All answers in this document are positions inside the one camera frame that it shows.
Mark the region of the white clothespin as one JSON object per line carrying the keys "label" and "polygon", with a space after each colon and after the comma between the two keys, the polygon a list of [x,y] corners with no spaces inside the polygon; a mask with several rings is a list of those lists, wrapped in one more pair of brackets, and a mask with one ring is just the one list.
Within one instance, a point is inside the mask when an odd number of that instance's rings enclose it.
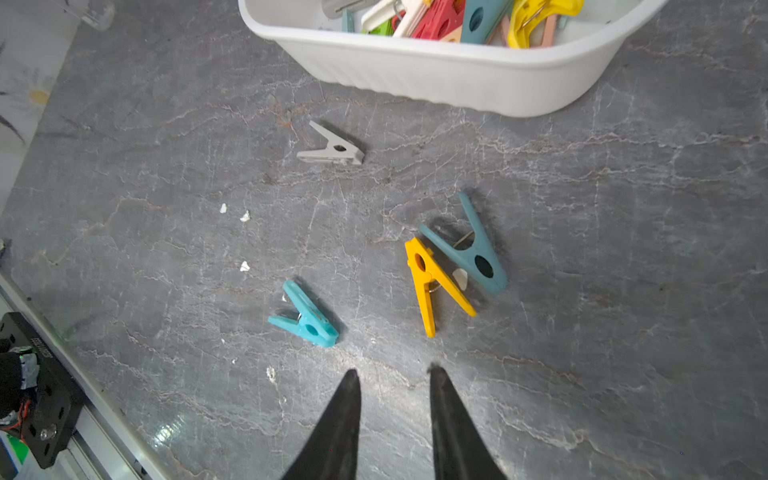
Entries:
{"label": "white clothespin", "polygon": [[362,30],[364,33],[369,33],[404,11],[394,36],[411,37],[432,3],[432,0],[381,0],[363,15]]}

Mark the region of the red clothespin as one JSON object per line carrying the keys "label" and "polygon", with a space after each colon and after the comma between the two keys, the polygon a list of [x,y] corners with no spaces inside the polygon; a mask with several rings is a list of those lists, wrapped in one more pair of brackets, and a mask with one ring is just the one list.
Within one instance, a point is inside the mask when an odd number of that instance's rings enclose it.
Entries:
{"label": "red clothespin", "polygon": [[463,25],[464,0],[435,0],[417,24],[411,38],[441,40]]}

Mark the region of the dark teal clothespin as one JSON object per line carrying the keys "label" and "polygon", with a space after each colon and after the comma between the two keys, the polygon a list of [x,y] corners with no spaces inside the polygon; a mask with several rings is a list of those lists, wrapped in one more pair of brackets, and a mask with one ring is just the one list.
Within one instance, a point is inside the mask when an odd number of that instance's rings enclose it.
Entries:
{"label": "dark teal clothespin", "polygon": [[462,208],[474,234],[472,244],[464,250],[452,247],[429,227],[422,224],[419,231],[488,294],[502,293],[508,286],[508,276],[469,196],[459,193]]}

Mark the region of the white plastic storage box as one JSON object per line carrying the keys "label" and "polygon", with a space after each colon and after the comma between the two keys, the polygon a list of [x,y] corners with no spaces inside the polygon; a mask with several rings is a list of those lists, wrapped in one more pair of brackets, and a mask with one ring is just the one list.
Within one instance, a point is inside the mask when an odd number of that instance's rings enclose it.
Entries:
{"label": "white plastic storage box", "polygon": [[602,76],[662,1],[589,1],[549,48],[451,44],[344,33],[318,1],[241,1],[257,36],[276,42],[323,82],[513,118],[558,111]]}

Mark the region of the yellow clothespin pair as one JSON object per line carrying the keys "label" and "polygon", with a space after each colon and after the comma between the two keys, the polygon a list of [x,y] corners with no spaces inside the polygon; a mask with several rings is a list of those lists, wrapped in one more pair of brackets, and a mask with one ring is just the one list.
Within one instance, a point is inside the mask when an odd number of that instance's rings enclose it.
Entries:
{"label": "yellow clothespin pair", "polygon": [[553,15],[577,16],[584,0],[515,1],[510,15],[507,43],[513,49],[528,49],[533,30]]}

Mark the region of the pink clothespin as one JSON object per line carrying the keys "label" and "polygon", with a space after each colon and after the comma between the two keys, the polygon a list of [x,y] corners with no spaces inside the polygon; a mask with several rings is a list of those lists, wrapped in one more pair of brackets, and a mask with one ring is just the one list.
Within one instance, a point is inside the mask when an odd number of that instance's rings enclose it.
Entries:
{"label": "pink clothespin", "polygon": [[551,15],[545,21],[540,48],[549,48],[554,45],[555,33],[558,28],[559,16]]}

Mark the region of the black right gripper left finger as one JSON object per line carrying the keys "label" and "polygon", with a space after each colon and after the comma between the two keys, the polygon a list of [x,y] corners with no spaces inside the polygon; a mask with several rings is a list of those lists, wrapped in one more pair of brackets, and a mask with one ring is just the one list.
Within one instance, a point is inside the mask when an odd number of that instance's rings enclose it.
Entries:
{"label": "black right gripper left finger", "polygon": [[359,376],[349,369],[283,479],[355,479],[361,406]]}

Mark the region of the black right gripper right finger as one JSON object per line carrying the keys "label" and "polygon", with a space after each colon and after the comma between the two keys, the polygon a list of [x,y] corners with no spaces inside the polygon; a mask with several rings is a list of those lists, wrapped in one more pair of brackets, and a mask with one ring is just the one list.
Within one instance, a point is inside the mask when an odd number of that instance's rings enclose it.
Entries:
{"label": "black right gripper right finger", "polygon": [[436,479],[506,479],[447,371],[431,364],[430,413]]}

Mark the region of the lime green clothespin bottom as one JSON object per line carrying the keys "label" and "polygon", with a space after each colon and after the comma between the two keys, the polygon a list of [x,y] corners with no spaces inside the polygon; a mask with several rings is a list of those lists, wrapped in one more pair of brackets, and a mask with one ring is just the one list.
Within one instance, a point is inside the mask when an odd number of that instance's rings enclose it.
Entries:
{"label": "lime green clothespin bottom", "polygon": [[378,25],[374,29],[370,30],[368,34],[377,36],[392,36],[394,34],[394,28],[392,26],[391,20],[387,20]]}

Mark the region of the beige clothespin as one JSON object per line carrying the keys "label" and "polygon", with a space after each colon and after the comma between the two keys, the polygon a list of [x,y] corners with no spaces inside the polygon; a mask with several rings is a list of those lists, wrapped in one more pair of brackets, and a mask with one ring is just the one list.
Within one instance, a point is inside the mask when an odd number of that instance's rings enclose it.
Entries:
{"label": "beige clothespin", "polygon": [[460,43],[461,42],[461,36],[462,36],[462,27],[458,26],[451,32],[447,33],[445,36],[441,38],[442,42],[450,42],[450,43]]}

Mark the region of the turquoise clothespin of pair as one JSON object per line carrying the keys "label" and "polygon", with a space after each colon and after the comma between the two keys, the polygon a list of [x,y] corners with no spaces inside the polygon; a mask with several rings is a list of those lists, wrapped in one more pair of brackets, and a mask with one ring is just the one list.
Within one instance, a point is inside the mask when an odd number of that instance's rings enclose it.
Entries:
{"label": "turquoise clothespin of pair", "polygon": [[302,288],[293,280],[283,284],[284,293],[298,311],[293,320],[282,316],[270,316],[268,322],[310,343],[331,348],[336,345],[339,333]]}

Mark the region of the clear plastic cup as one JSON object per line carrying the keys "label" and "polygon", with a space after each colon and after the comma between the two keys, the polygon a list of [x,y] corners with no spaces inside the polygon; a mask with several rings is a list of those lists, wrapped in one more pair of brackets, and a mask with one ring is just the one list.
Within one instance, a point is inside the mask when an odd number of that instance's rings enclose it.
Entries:
{"label": "clear plastic cup", "polygon": [[63,8],[100,32],[110,28],[116,13],[112,0],[63,0]]}

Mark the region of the grey clothespin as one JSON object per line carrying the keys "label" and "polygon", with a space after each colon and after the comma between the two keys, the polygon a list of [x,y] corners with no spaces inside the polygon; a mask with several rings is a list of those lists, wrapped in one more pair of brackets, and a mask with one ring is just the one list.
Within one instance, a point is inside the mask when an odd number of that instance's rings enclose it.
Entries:
{"label": "grey clothespin", "polygon": [[300,161],[310,164],[363,164],[365,154],[359,147],[315,121],[310,121],[309,124],[327,143],[322,149],[298,152],[297,158]]}
{"label": "grey clothespin", "polygon": [[322,0],[321,9],[329,19],[340,18],[344,11],[357,12],[375,5],[377,0]]}

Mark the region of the orange yellow clothespin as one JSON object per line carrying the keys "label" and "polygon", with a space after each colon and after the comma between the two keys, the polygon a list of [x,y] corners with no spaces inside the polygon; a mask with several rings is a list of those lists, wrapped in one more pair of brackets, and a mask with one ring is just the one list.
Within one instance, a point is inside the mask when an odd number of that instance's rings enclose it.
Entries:
{"label": "orange yellow clothespin", "polygon": [[433,252],[418,238],[405,243],[407,264],[410,268],[419,310],[428,338],[436,335],[436,324],[431,300],[431,285],[437,283],[451,296],[453,300],[471,317],[477,315],[467,297],[458,285],[435,261]]}

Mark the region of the sage green clothespin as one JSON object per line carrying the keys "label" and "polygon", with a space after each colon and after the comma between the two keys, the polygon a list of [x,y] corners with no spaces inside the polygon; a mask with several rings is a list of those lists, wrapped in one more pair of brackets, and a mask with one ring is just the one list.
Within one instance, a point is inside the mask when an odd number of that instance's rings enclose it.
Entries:
{"label": "sage green clothespin", "polygon": [[355,33],[354,14],[349,9],[342,11],[342,31],[345,33]]}

